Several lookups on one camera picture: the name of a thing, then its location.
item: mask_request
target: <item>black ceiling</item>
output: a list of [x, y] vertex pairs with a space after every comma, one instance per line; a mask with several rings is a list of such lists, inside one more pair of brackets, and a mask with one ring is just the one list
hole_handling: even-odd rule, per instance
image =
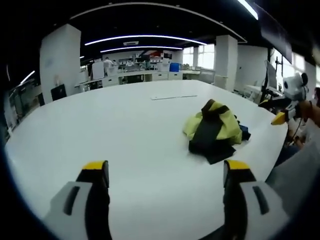
[[[84, 43], [103, 38], [155, 34], [194, 39], [205, 43], [214, 43], [216, 36], [231, 34], [239, 41], [244, 38], [248, 44], [268, 46], [261, 38], [259, 22], [239, 4], [237, 0], [198, 0], [190, 3], [182, 0], [148, 0], [150, 3], [179, 6], [207, 16], [229, 29], [206, 18], [181, 9], [155, 5], [121, 5], [134, 2], [128, 0], [110, 0], [101, 4], [86, 1], [84, 4], [31, 3], [20, 7], [8, 6], [4, 26], [5, 41], [2, 44], [2, 57], [9, 65], [10, 85], [17, 85], [32, 70], [39, 76], [39, 48], [44, 36], [54, 29], [69, 23], [81, 30], [81, 55], [85, 59], [95, 58], [101, 50], [123, 47], [123, 39], [112, 40], [84, 46]], [[292, 48], [311, 61], [310, 35], [315, 31], [314, 7], [309, 0], [255, 0], [268, 11], [288, 31]], [[101, 6], [98, 9], [73, 19], [73, 16]], [[194, 43], [163, 38], [139, 38], [139, 45], [161, 45], [171, 47], [189, 47]]]

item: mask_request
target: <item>window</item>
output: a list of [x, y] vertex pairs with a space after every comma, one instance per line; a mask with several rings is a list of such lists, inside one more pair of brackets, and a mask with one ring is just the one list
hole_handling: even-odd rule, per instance
[[200, 45], [198, 52], [198, 67], [214, 69], [215, 65], [215, 45]]
[[188, 47], [183, 49], [183, 64], [189, 64], [189, 66], [193, 66], [194, 64], [194, 48]]
[[[278, 62], [281, 63], [282, 55], [277, 50], [274, 50], [272, 57], [271, 57], [271, 64], [276, 68], [276, 59]], [[292, 64], [284, 57], [283, 58], [283, 76], [282, 76], [282, 66], [278, 64], [277, 71], [276, 71], [276, 81], [278, 85], [281, 85], [282, 89], [283, 86], [283, 78], [292, 77], [296, 73], [302, 74], [305, 72], [306, 63], [305, 58], [297, 53], [292, 53]]]

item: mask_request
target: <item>white cabinet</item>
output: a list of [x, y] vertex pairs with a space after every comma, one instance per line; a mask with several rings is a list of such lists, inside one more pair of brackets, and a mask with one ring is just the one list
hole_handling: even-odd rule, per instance
[[168, 73], [159, 72], [152, 74], [152, 81], [168, 80]]
[[183, 73], [182, 72], [169, 72], [169, 80], [182, 80]]
[[114, 86], [114, 85], [119, 85], [119, 78], [117, 76], [115, 77], [105, 77], [102, 80], [102, 87], [109, 87], [109, 86]]

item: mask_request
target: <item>ceiling light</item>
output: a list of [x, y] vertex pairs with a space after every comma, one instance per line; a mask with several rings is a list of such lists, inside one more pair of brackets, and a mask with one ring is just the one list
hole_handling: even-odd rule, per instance
[[201, 41], [195, 41], [195, 40], [191, 40], [191, 39], [187, 39], [187, 38], [183, 38], [183, 37], [177, 37], [177, 36], [165, 36], [165, 35], [127, 35], [127, 36], [115, 36], [115, 37], [109, 37], [109, 38], [105, 38], [105, 39], [101, 39], [101, 40], [97, 40], [97, 41], [91, 41], [91, 42], [87, 42], [84, 45], [88, 46], [91, 44], [96, 44], [96, 43], [100, 43], [100, 42], [104, 42], [104, 41], [110, 41], [110, 40], [116, 40], [116, 39], [129, 39], [129, 38], [163, 38], [163, 39], [176, 39], [176, 40], [182, 40], [182, 41], [187, 41], [187, 42], [192, 42], [192, 43], [196, 43], [196, 44], [201, 44], [201, 45], [207, 45], [204, 42]]
[[22, 80], [22, 82], [20, 82], [19, 86], [22, 85], [25, 81], [27, 81], [27, 79], [28, 79], [32, 74], [34, 74], [35, 72], [36, 72], [36, 71], [30, 72], [29, 75], [26, 76], [26, 77]]
[[173, 47], [173, 46], [127, 46], [127, 47], [119, 47], [119, 48], [103, 50], [103, 51], [100, 51], [100, 53], [117, 51], [117, 50], [124, 50], [124, 49], [146, 49], [146, 48], [148, 48], [148, 49], [176, 49], [176, 50], [182, 50], [181, 47]]
[[238, 2], [241, 3], [255, 19], [259, 19], [257, 12], [249, 5], [249, 3], [246, 2], [246, 0], [238, 0]]

